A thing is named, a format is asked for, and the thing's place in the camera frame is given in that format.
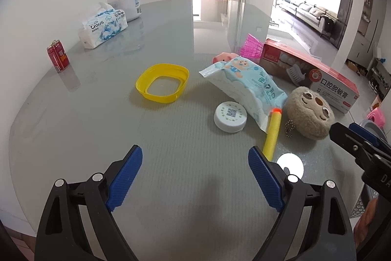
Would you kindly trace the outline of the right hand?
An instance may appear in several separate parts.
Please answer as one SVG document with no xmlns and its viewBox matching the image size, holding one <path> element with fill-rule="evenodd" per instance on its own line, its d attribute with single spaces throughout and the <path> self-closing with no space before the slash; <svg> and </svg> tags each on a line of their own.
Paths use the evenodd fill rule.
<svg viewBox="0 0 391 261">
<path fill-rule="evenodd" d="M 379 198 L 377 197 L 369 202 L 365 212 L 361 215 L 360 219 L 357 221 L 355 225 L 355 228 L 353 230 L 353 235 L 354 235 L 356 248 L 358 248 L 359 244 L 361 244 L 368 235 L 369 225 L 371 224 L 374 218 L 378 199 Z"/>
</svg>

